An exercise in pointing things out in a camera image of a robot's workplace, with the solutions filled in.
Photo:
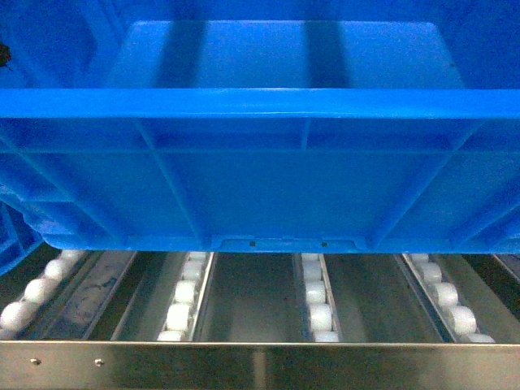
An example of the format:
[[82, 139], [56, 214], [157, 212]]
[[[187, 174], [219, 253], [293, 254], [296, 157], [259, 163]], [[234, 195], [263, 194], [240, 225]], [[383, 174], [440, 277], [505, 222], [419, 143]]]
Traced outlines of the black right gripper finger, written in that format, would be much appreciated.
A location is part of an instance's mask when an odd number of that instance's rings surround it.
[[11, 49], [8, 45], [0, 43], [0, 67], [8, 67], [11, 61]]

